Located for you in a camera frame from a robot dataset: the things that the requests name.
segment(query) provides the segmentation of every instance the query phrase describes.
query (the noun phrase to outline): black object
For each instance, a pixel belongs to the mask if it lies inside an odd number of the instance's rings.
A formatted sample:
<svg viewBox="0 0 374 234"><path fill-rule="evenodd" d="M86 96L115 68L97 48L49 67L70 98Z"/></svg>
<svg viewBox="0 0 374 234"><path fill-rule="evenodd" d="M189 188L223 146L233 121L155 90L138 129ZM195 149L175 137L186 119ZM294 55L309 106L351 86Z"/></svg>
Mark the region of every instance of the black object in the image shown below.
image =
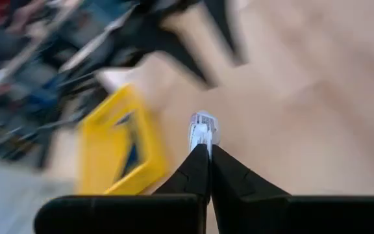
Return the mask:
<svg viewBox="0 0 374 234"><path fill-rule="evenodd" d="M105 66L136 66L148 53L162 51L193 72L208 88L214 87L214 82L205 75L200 63L187 50L182 42L182 36L160 26L170 14L186 10L197 2L194 0L174 0L172 3L165 0L139 1L123 25L110 33L109 39L113 41L113 49L106 57ZM239 52L228 24L225 0L204 0L203 2L225 38L233 61L235 64L243 63L243 56ZM134 52L126 62L114 64L114 57L119 51L125 49L132 49Z"/></svg>
<svg viewBox="0 0 374 234"><path fill-rule="evenodd" d="M74 78L73 75L80 74L79 68L77 71L71 70L56 75L20 101L13 102L7 95L0 96L0 110L8 109L4 111L5 119L0 120L0 159L18 161L32 152L35 146L41 146L36 153L34 166L37 169L45 168L54 131L58 127L77 124L107 97L106 91L99 84L87 83L93 79L93 73ZM59 121L66 102L81 92L84 92L84 97L77 111L71 118ZM28 122L15 125L12 115L16 114ZM9 129L13 125L21 128L10 132Z"/></svg>
<svg viewBox="0 0 374 234"><path fill-rule="evenodd" d="M220 233L374 233L374 196L292 196L218 146L198 145L151 196L68 196L34 221L46 233L205 233L210 195Z"/></svg>
<svg viewBox="0 0 374 234"><path fill-rule="evenodd" d="M57 55L60 52L71 51L74 54L81 49L72 38L65 36L63 32L54 32L44 45L46 44L47 48L40 51L40 58L44 64L50 65L55 70L59 70L70 59L69 57L59 58Z"/></svg>

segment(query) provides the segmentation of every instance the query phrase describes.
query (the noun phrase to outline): yellow crate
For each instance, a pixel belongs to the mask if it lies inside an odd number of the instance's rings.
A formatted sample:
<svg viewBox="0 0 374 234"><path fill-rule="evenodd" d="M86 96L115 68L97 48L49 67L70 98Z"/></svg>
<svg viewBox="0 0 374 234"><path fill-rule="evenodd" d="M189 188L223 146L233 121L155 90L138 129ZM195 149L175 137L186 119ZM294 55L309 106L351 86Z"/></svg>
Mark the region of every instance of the yellow crate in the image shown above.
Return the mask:
<svg viewBox="0 0 374 234"><path fill-rule="evenodd" d="M138 194L167 172L160 136L129 84L79 126L79 194Z"/></svg>

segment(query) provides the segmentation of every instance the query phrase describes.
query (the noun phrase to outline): floor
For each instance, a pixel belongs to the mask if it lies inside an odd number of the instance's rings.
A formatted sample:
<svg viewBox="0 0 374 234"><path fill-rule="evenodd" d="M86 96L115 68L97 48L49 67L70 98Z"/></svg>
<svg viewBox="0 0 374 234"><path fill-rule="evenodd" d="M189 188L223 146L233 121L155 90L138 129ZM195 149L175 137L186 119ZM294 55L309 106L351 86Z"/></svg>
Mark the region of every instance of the floor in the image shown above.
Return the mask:
<svg viewBox="0 0 374 234"><path fill-rule="evenodd" d="M23 167L0 164L0 234L31 234L34 217L49 200L70 194L71 183L50 181Z"/></svg>
<svg viewBox="0 0 374 234"><path fill-rule="evenodd" d="M200 89L165 55L136 71L172 170L188 154L190 116L206 110L219 119L222 148L291 194L374 194L374 1L231 2L244 66L232 65L203 6L166 22L217 88ZM60 130L46 174L76 179L76 149L76 133Z"/></svg>

